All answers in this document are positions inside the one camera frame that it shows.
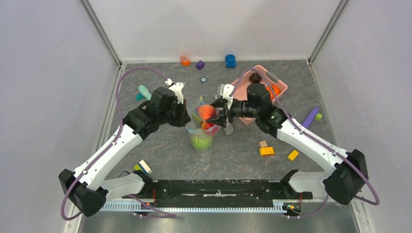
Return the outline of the green toy cabbage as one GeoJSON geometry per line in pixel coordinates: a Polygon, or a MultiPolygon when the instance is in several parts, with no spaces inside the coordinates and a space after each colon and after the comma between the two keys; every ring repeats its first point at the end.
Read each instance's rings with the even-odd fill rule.
{"type": "Polygon", "coordinates": [[[196,150],[206,150],[212,145],[212,136],[205,133],[194,133],[190,136],[190,140],[196,150]]]}

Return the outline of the orange toy pumpkin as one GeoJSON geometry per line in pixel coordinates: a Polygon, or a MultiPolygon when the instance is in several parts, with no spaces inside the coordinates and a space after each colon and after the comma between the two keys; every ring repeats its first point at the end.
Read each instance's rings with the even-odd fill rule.
{"type": "Polygon", "coordinates": [[[281,93],[281,89],[276,85],[271,85],[271,87],[266,86],[266,90],[270,93],[271,100],[274,100],[275,96],[278,96],[281,93]]]}

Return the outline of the pink toy peach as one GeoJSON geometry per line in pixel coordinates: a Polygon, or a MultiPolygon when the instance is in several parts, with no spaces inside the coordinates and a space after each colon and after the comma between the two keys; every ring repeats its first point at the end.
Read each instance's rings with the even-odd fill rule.
{"type": "Polygon", "coordinates": [[[212,105],[202,105],[198,108],[198,116],[202,121],[213,118],[216,115],[216,109],[212,105]]]}

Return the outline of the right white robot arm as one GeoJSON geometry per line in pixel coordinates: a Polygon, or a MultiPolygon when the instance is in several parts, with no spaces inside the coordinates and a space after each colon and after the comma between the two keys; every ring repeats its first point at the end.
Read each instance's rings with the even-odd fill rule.
{"type": "Polygon", "coordinates": [[[219,86],[217,99],[212,103],[219,113],[208,119],[209,123],[225,128],[235,117],[254,118],[261,131],[295,147],[323,169],[313,174],[290,172],[280,186],[283,196],[293,198],[299,192],[324,190],[336,202],[348,205],[369,184],[366,159],[361,151],[339,148],[303,127],[283,107],[272,103],[270,92],[261,83],[247,87],[246,100],[235,99],[234,89],[231,84],[219,86]]]}

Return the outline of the red toy apple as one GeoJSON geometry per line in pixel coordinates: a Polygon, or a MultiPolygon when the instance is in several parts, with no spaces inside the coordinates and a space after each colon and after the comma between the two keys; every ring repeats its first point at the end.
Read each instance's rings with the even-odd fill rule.
{"type": "Polygon", "coordinates": [[[216,134],[220,127],[213,123],[203,122],[201,129],[210,134],[216,134]]]}

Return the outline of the clear zip top bag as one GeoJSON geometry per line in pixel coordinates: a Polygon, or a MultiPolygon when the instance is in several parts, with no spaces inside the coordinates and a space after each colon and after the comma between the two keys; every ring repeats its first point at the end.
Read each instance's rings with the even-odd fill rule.
{"type": "Polygon", "coordinates": [[[216,134],[210,134],[210,133],[207,133],[206,131],[202,130],[201,128],[196,128],[196,126],[195,126],[195,124],[194,124],[194,119],[193,119],[193,117],[192,117],[192,113],[193,113],[193,111],[195,110],[195,108],[199,108],[200,106],[205,105],[205,104],[206,104],[206,103],[205,103],[204,100],[203,100],[203,96],[200,96],[200,97],[198,98],[198,100],[196,101],[195,105],[192,106],[192,107],[190,107],[189,110],[188,110],[188,114],[189,114],[189,116],[190,116],[190,118],[191,118],[191,122],[189,122],[189,123],[186,125],[186,129],[187,129],[187,131],[188,131],[188,133],[189,133],[189,140],[190,140],[190,136],[191,136],[192,134],[194,134],[194,133],[205,133],[205,134],[209,134],[209,135],[212,136],[212,145],[211,145],[211,147],[210,147],[209,149],[206,149],[206,150],[196,150],[196,149],[192,146],[191,140],[190,140],[190,144],[191,144],[191,146],[192,146],[192,148],[193,148],[193,150],[194,150],[194,152],[195,152],[193,157],[194,157],[194,159],[195,159],[198,163],[200,163],[202,166],[206,166],[206,165],[209,163],[210,158],[211,158],[212,148],[213,148],[213,138],[214,138],[214,136],[218,133],[218,131],[220,130],[220,129],[219,129],[216,134]]]}

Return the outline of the pink plastic basket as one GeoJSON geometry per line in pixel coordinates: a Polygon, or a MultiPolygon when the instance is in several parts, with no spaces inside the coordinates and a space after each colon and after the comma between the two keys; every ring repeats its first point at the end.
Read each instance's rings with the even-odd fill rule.
{"type": "Polygon", "coordinates": [[[245,125],[249,125],[252,123],[252,121],[256,120],[260,123],[265,123],[270,126],[278,126],[280,127],[281,124],[287,120],[286,114],[280,109],[280,107],[276,107],[274,103],[276,102],[277,99],[279,99],[283,93],[287,90],[287,85],[282,82],[279,78],[277,78],[274,74],[269,72],[267,69],[265,69],[261,65],[256,65],[253,68],[247,69],[243,74],[237,78],[235,81],[231,83],[235,87],[233,91],[233,98],[238,99],[238,100],[246,100],[247,95],[246,95],[246,89],[250,83],[249,81],[249,76],[253,73],[258,73],[261,77],[261,84],[266,86],[271,87],[271,85],[276,85],[281,89],[281,93],[278,96],[275,96],[275,99],[272,100],[273,103],[273,108],[270,112],[267,114],[264,114],[260,118],[247,118],[247,117],[229,117],[230,122],[232,123],[234,118],[240,119],[245,125]]]}

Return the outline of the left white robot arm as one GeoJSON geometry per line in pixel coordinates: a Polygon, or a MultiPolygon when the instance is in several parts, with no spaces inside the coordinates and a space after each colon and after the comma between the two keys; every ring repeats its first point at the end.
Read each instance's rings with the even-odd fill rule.
{"type": "Polygon", "coordinates": [[[153,185],[138,174],[106,180],[107,174],[133,148],[163,124],[184,127],[190,122],[183,83],[159,87],[150,100],[127,113],[112,137],[74,171],[64,169],[58,179],[65,193],[84,216],[96,214],[107,201],[129,194],[151,195],[153,185]]]}

